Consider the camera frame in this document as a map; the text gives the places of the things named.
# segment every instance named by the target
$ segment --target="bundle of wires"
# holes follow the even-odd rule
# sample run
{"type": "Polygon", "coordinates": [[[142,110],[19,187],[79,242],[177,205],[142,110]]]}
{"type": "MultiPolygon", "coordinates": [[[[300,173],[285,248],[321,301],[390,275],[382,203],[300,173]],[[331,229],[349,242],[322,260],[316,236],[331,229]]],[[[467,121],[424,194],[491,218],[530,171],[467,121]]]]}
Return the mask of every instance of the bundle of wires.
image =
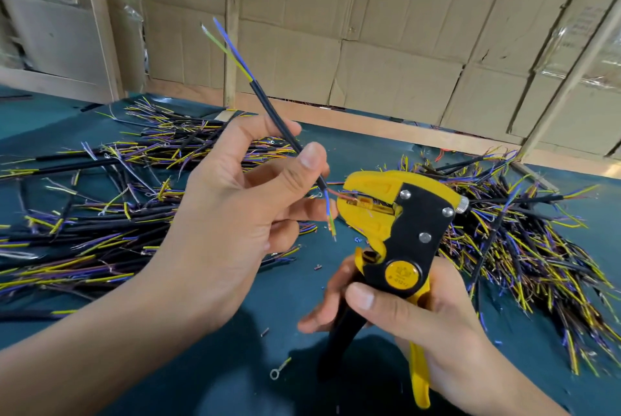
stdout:
{"type": "MultiPolygon", "coordinates": [[[[230,41],[229,35],[227,35],[226,31],[215,17],[213,18],[213,23],[215,24],[215,27],[218,29],[218,32],[220,33],[222,38],[224,38],[224,41],[226,42],[228,48],[226,48],[215,36],[211,34],[211,32],[203,24],[201,24],[203,32],[213,43],[215,43],[218,48],[220,48],[224,52],[224,54],[226,54],[229,58],[232,58],[232,60],[235,61],[237,67],[248,79],[250,87],[258,97],[261,105],[263,106],[263,109],[265,109],[265,112],[267,112],[270,119],[272,119],[272,121],[274,122],[274,125],[276,125],[276,128],[280,130],[283,138],[289,143],[291,147],[293,147],[295,152],[300,154],[300,152],[302,151],[302,146],[300,145],[298,140],[291,134],[291,131],[289,130],[289,128],[287,128],[287,125],[285,125],[283,119],[280,118],[278,113],[275,111],[274,107],[269,101],[269,98],[267,97],[267,95],[265,95],[265,91],[261,87],[261,84],[259,84],[257,79],[252,75],[250,68],[244,62],[244,59],[237,51],[237,48],[235,48],[235,45],[233,45],[233,43],[230,41]]],[[[325,198],[325,214],[328,220],[328,227],[330,228],[332,238],[336,241],[337,230],[334,225],[334,219],[332,218],[332,212],[330,211],[330,197],[328,194],[329,189],[322,176],[319,176],[319,178],[317,179],[317,186],[322,191],[323,197],[325,198]]]]}
{"type": "MultiPolygon", "coordinates": [[[[484,328],[480,312],[483,280],[493,284],[498,295],[512,295],[525,313],[538,309],[552,319],[573,373],[579,374],[580,360],[596,375],[598,369],[606,372],[600,355],[621,365],[616,356],[621,336],[589,298],[597,296],[618,323],[609,301],[619,299],[618,291],[583,248],[555,229],[557,225],[586,226],[559,202],[584,197],[595,186],[560,194],[524,177],[509,182],[514,156],[514,152],[490,153],[445,166],[434,165],[424,156],[423,162],[410,165],[404,156],[398,169],[437,179],[469,198],[469,209],[455,216],[439,254],[466,275],[484,328]],[[544,214],[540,205],[547,205],[553,213],[544,214]]],[[[339,192],[345,197],[356,194],[339,192]]]]}
{"type": "MultiPolygon", "coordinates": [[[[142,126],[141,133],[130,134],[136,141],[97,148],[82,143],[80,150],[4,163],[8,169],[2,179],[18,182],[25,221],[0,225],[0,303],[19,306],[21,297],[40,292],[95,300],[140,272],[157,252],[184,195],[170,172],[178,170],[178,179],[184,169],[197,166],[226,123],[177,114],[144,97],[126,113],[131,119],[112,117],[142,126]],[[76,162],[80,158],[88,161],[76,162]],[[71,174],[68,183],[56,177],[62,173],[71,174]],[[101,185],[97,193],[88,192],[83,179],[97,173],[117,192],[112,199],[98,198],[105,190],[101,185]],[[61,208],[43,212],[30,205],[27,187],[37,176],[37,183],[61,196],[61,208]]],[[[260,139],[248,148],[242,168],[293,153],[281,138],[260,139]]],[[[299,222],[300,235],[316,231],[316,224],[299,222]]],[[[266,256],[261,267],[295,260],[299,247],[266,256]]],[[[74,311],[3,310],[0,321],[57,320],[74,311]]]]}

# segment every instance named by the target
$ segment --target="yellow label sticker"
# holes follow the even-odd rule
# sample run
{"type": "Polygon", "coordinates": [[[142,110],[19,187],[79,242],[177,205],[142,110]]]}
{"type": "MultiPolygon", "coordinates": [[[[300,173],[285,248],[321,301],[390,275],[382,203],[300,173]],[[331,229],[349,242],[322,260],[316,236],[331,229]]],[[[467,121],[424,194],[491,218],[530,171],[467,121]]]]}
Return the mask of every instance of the yellow label sticker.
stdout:
{"type": "Polygon", "coordinates": [[[406,261],[395,261],[388,264],[384,271],[386,282],[398,290],[408,290],[419,281],[419,272],[414,264],[406,261]]]}

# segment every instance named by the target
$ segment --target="wire stripper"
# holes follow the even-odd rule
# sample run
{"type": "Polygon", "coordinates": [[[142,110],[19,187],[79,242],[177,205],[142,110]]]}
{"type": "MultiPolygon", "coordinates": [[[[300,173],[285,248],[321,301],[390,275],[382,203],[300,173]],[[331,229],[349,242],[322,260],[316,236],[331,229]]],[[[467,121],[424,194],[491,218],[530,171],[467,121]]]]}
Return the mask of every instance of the wire stripper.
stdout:
{"type": "MultiPolygon", "coordinates": [[[[373,249],[356,248],[353,280],[418,304],[430,291],[429,270],[440,240],[455,213],[468,208],[468,199],[429,177],[398,170],[354,172],[343,187],[357,194],[354,200],[337,200],[339,214],[373,249]]],[[[337,373],[345,350],[365,323],[341,300],[319,359],[320,381],[337,373]]],[[[409,361],[416,404],[429,408],[429,370],[422,348],[414,343],[409,361]]]]}

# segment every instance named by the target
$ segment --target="hand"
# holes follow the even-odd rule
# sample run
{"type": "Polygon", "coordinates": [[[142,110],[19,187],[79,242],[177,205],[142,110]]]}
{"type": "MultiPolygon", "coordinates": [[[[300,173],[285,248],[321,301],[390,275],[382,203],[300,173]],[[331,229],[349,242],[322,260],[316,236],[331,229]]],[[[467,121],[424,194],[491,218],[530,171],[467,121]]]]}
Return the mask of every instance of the hand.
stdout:
{"type": "MultiPolygon", "coordinates": [[[[301,127],[286,121],[298,135],[301,127]]],[[[297,220],[326,221],[324,199],[304,199],[326,152],[309,143],[296,158],[274,159],[244,173],[241,161],[253,140],[279,136],[267,116],[237,118],[193,170],[166,239],[136,281],[165,287],[205,332],[237,311],[268,253],[289,249],[297,220]]],[[[332,204],[336,215],[336,204],[332,204]]]]}
{"type": "Polygon", "coordinates": [[[323,302],[300,320],[301,332],[329,330],[344,295],[354,311],[392,333],[406,357],[407,341],[423,347],[431,387],[463,411],[566,414],[489,342],[461,275],[447,259],[436,257],[431,265],[431,292],[421,303],[425,309],[365,284],[351,284],[355,271],[350,256],[328,282],[323,302]]]}

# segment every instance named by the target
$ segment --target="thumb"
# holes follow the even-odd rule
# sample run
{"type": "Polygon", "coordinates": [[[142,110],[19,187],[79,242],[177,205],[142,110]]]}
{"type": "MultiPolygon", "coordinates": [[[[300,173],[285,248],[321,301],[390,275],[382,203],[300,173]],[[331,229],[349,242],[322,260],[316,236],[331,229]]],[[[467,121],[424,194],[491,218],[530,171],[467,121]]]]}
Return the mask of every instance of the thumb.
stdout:
{"type": "Polygon", "coordinates": [[[321,175],[326,159],[325,148],[313,141],[274,179],[251,191],[259,199],[267,200],[271,213],[277,214],[306,195],[321,175]]]}
{"type": "Polygon", "coordinates": [[[396,295],[354,282],[345,291],[347,304],[359,315],[394,336],[432,349],[443,335],[441,318],[396,295]]]}

